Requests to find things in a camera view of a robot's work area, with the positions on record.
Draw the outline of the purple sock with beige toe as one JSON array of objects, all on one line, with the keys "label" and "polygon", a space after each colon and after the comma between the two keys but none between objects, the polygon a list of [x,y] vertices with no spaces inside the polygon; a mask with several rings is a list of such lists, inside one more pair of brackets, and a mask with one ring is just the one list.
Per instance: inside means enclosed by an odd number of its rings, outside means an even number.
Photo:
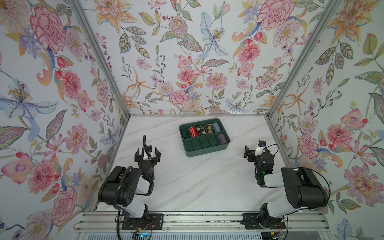
[{"label": "purple sock with beige toe", "polygon": [[219,134],[218,138],[219,138],[219,141],[220,141],[221,145],[225,145],[225,144],[228,143],[228,141],[226,139],[226,136],[224,134]]}]

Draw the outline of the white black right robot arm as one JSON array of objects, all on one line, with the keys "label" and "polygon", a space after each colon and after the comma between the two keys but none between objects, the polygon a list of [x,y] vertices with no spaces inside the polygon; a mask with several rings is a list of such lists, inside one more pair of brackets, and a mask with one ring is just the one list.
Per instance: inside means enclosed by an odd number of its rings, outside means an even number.
[{"label": "white black right robot arm", "polygon": [[274,188],[283,191],[283,196],[269,203],[264,203],[258,219],[280,220],[285,216],[304,209],[325,207],[329,202],[329,194],[320,184],[318,172],[310,168],[281,168],[274,172],[275,155],[264,142],[256,150],[245,146],[244,158],[255,166],[255,179],[261,188]]}]

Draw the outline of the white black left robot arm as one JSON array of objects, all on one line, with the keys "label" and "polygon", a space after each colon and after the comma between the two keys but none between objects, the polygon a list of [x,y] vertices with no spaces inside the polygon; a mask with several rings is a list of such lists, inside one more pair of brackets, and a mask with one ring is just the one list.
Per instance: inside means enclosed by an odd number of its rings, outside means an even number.
[{"label": "white black left robot arm", "polygon": [[135,153],[138,167],[115,167],[98,192],[98,201],[113,206],[124,217],[133,220],[149,220],[148,206],[136,195],[150,196],[155,186],[155,166],[161,160],[157,148],[144,146],[142,153]]}]

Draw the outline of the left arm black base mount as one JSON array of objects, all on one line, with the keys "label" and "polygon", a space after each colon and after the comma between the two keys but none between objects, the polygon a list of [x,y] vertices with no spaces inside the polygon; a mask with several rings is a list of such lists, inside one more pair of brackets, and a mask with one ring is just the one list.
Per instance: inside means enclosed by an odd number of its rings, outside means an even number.
[{"label": "left arm black base mount", "polygon": [[164,214],[148,214],[140,219],[124,217],[122,230],[162,230],[164,223]]}]

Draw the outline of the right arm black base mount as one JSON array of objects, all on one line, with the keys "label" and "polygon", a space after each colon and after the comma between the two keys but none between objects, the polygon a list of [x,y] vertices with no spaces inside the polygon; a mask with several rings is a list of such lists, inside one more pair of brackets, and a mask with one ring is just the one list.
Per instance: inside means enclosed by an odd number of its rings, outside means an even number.
[{"label": "right arm black base mount", "polygon": [[269,215],[261,217],[259,213],[242,214],[243,224],[246,230],[285,230],[286,224],[283,218],[272,218]]}]

